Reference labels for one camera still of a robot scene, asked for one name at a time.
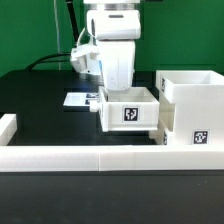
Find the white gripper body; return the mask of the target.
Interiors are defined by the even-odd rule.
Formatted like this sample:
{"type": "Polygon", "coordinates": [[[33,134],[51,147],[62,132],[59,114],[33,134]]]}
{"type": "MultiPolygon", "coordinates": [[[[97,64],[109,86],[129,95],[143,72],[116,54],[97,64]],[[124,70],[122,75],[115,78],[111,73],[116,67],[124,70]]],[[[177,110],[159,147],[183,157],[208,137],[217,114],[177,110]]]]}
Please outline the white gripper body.
{"type": "Polygon", "coordinates": [[[89,10],[87,30],[96,41],[104,87],[126,91],[132,85],[135,39],[141,36],[138,10],[89,10]]]}

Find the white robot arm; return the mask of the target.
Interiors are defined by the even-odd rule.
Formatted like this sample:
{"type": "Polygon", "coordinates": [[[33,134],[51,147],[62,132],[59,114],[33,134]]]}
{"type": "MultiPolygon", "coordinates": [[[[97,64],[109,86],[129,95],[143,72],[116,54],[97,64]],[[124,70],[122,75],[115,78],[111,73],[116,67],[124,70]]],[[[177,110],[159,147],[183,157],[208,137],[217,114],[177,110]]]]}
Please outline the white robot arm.
{"type": "Polygon", "coordinates": [[[86,25],[71,50],[77,73],[101,76],[109,91],[132,86],[135,40],[141,36],[140,0],[83,0],[86,25]]]}

